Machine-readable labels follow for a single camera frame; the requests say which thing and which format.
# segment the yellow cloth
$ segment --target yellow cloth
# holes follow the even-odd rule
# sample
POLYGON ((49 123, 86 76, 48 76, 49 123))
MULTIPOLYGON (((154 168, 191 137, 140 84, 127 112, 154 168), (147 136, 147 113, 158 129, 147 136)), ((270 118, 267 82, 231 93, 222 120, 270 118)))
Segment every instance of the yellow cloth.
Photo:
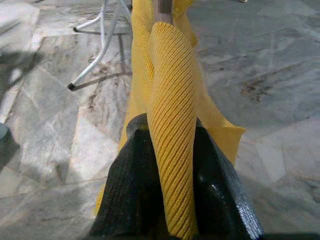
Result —
POLYGON ((133 1, 133 75, 119 143, 121 149, 127 141, 130 120, 147 113, 167 228, 183 239, 197 232, 192 176, 197 117, 233 164, 244 132, 224 118, 203 84, 193 51, 196 39, 186 15, 191 3, 174 1, 170 25, 154 24, 151 0, 133 1))

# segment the metal chair leg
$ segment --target metal chair leg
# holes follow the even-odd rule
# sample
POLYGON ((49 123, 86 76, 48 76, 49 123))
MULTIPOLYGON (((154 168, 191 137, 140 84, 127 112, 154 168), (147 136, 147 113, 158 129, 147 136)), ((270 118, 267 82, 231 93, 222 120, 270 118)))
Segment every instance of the metal chair leg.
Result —
POLYGON ((112 17, 112 20, 111 20, 111 24, 110 24, 110 27, 108 28, 108 31, 107 31, 107 38, 105 39, 105 11, 106 11, 106 5, 108 3, 108 0, 105 0, 103 5, 102 5, 102 8, 101 8, 101 11, 98 15, 98 17, 96 17, 95 19, 89 21, 89 22, 86 22, 84 24, 81 24, 77 27, 74 28, 75 31, 78 31, 80 29, 83 29, 85 27, 88 27, 94 23, 96 23, 98 20, 100 20, 100 28, 101 28, 101 45, 102 45, 102 48, 98 54, 98 56, 95 58, 95 60, 85 69, 83 70, 79 76, 77 76, 67 87, 68 89, 70 89, 71 91, 75 89, 76 87, 76 84, 81 80, 83 79, 89 72, 91 72, 95 66, 98 64, 98 62, 101 61, 101 59, 104 57, 104 55, 106 54, 107 52, 107 49, 110 45, 110 42, 111 42, 111 38, 112 38, 112 35, 115 31, 115 28, 116 28, 116 25, 117 25, 117 21, 119 19, 119 16, 120 16, 120 11, 122 10, 121 8, 124 6, 126 9, 127 9, 127 12, 129 13, 129 15, 127 14, 126 10, 124 10, 124 15, 126 18, 129 18, 130 19, 130 12, 127 8, 127 6, 125 5, 125 3, 123 2, 123 0, 118 0, 117 1, 117 4, 116 4, 116 8, 115 8, 115 11, 114 11, 114 14, 113 14, 113 17, 112 17))

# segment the black rubber edge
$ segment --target black rubber edge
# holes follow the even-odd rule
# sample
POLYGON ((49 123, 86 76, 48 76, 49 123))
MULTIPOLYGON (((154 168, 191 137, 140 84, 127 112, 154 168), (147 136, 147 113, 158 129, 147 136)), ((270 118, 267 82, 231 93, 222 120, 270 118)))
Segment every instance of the black rubber edge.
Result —
POLYGON ((67 88, 70 89, 71 91, 73 91, 75 89, 75 85, 73 83, 70 83, 67 88))

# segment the marble floor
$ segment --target marble floor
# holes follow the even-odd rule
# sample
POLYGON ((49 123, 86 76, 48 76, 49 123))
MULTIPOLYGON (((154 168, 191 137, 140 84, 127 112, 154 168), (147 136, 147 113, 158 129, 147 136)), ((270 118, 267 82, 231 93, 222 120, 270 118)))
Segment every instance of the marble floor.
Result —
MULTIPOLYGON (((121 18, 101 63, 66 88, 99 52, 98 35, 72 28, 100 4, 0 0, 2 240, 75 240, 93 222, 132 76, 121 18)), ((246 128, 236 170, 269 233, 320 231, 319 12, 317 0, 195 0, 188 11, 209 94, 246 128)))

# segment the yellow mesh fabric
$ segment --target yellow mesh fabric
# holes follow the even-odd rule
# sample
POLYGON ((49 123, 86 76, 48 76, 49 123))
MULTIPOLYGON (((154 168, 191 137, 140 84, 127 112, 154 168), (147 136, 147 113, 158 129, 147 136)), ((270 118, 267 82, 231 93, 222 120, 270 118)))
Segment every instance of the yellow mesh fabric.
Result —
MULTIPOLYGON (((174 1, 174 25, 154 24, 151 0, 133 1, 132 82, 119 149, 126 127, 147 113, 171 235, 197 232, 193 195, 193 143, 197 117, 234 164, 244 129, 228 122, 210 99, 193 51, 196 39, 185 10, 192 0, 174 1)), ((97 199, 97 209, 101 204, 97 199)))

